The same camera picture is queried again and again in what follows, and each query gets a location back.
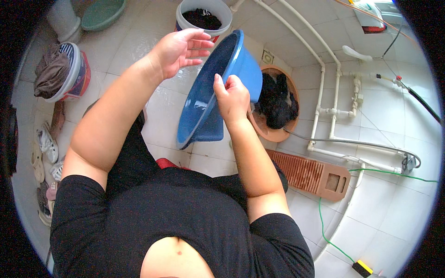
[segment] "brown cloth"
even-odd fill
[[[35,70],[34,96],[53,97],[65,82],[69,70],[66,53],[59,52],[58,44],[49,44]]]

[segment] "pipe elbow joint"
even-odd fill
[[[307,144],[307,150],[309,152],[312,152],[314,150],[313,141],[309,141],[309,143]]]

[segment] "blue plastic basin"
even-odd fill
[[[185,149],[195,141],[223,139],[223,118],[213,91],[215,73],[221,75],[224,83],[230,75],[238,76],[249,90],[251,102],[258,102],[263,77],[258,63],[244,47],[243,41],[243,31],[234,30],[221,41],[202,66],[182,109],[176,136],[179,149]]]

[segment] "sneaker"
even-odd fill
[[[61,159],[59,163],[54,164],[51,169],[49,169],[49,173],[56,181],[62,180],[62,170],[63,170],[63,162],[65,160],[65,157]]]
[[[49,161],[51,163],[56,163],[57,158],[59,157],[59,148],[57,147],[56,142],[53,140],[51,135],[49,134],[49,124],[45,121],[42,126],[37,129],[37,144],[40,147],[40,150],[46,154]]]
[[[37,202],[39,204],[39,218],[45,226],[51,226],[51,211],[48,207],[48,200],[46,199],[46,191],[48,190],[48,184],[44,181],[37,187]]]

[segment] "metal hose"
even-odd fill
[[[415,153],[409,152],[405,149],[399,149],[396,147],[390,147],[390,146],[385,146],[385,145],[380,145],[380,144],[374,144],[374,143],[368,143],[368,142],[361,142],[361,141],[355,141],[355,140],[341,140],[341,139],[319,139],[319,138],[307,138],[304,137],[302,135],[296,134],[292,131],[289,131],[287,129],[284,129],[286,132],[295,135],[301,139],[307,140],[307,141],[321,141],[321,142],[340,142],[340,143],[349,143],[349,144],[357,144],[357,145],[365,145],[365,146],[372,146],[372,147],[377,147],[377,148],[382,148],[382,149],[390,149],[392,151],[396,151],[396,152],[401,152],[404,153],[405,155],[410,154],[413,157],[415,157],[418,161],[419,164],[416,165],[415,168],[419,168],[420,165],[422,164],[420,157],[418,155],[416,155]]]

